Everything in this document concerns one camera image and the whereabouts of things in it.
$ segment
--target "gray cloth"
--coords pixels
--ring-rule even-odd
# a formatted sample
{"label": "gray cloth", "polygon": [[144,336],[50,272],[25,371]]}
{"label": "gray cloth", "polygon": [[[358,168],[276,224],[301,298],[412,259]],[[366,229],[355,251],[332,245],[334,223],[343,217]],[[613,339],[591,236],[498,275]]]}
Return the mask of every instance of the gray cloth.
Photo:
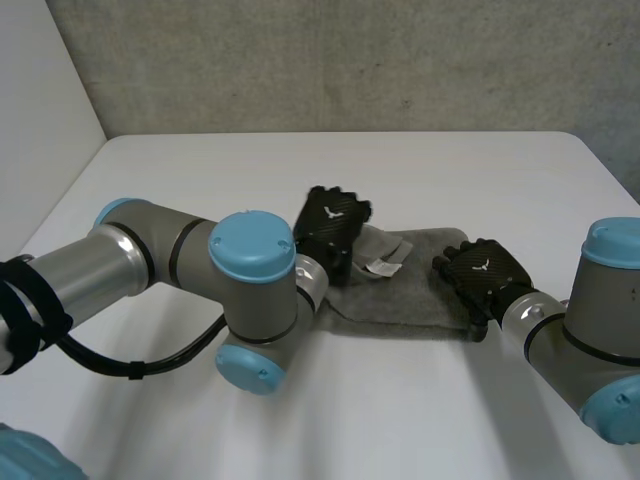
{"label": "gray cloth", "polygon": [[330,288],[317,328],[340,335],[469,340],[469,314],[431,269],[433,257],[467,236],[455,228],[389,232],[413,244],[392,277]]}
{"label": "gray cloth", "polygon": [[367,270],[367,265],[378,259],[401,264],[412,248],[413,245],[400,235],[364,225],[360,236],[353,244],[352,283],[385,278]]}

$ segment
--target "concrete wall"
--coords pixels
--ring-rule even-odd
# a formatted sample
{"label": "concrete wall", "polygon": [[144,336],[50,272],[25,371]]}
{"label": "concrete wall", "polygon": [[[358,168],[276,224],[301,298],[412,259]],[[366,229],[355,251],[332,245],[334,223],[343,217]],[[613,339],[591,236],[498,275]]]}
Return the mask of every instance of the concrete wall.
{"label": "concrete wall", "polygon": [[105,142],[43,0],[0,1],[0,260],[18,253]]}
{"label": "concrete wall", "polygon": [[640,198],[637,0],[48,0],[108,136],[561,130]]}

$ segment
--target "black cable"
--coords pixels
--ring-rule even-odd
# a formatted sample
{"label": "black cable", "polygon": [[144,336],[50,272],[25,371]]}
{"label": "black cable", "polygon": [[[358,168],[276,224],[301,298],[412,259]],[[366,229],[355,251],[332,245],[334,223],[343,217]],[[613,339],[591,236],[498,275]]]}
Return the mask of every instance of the black cable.
{"label": "black cable", "polygon": [[57,345],[72,360],[92,372],[110,377],[128,377],[131,380],[137,380],[147,375],[169,372],[189,363],[216,338],[226,325],[227,321],[222,314],[213,325],[185,348],[162,360],[149,363],[121,362],[105,357],[85,347],[70,335],[63,337]]}

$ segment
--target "white tag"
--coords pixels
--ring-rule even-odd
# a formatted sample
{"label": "white tag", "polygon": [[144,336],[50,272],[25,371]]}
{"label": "white tag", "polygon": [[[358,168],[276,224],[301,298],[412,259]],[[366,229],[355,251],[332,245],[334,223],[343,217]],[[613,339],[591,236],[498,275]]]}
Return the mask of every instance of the white tag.
{"label": "white tag", "polygon": [[367,265],[367,270],[381,277],[393,277],[402,268],[401,263],[387,263],[379,258]]}

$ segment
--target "black strap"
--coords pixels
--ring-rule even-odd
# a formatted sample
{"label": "black strap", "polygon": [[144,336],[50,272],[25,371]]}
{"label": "black strap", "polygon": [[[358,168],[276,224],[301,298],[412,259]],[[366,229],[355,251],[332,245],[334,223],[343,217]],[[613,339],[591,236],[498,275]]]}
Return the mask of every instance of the black strap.
{"label": "black strap", "polygon": [[42,327],[31,319],[18,294],[3,281],[0,281],[0,314],[9,327],[6,348],[13,355],[13,362],[4,372],[9,375],[36,356]]}
{"label": "black strap", "polygon": [[147,364],[144,362],[129,362],[129,380],[142,380]]}
{"label": "black strap", "polygon": [[42,318],[41,336],[45,348],[64,337],[73,326],[73,319],[64,311],[58,296],[47,281],[28,263],[12,259],[0,263],[0,280],[20,290]]}

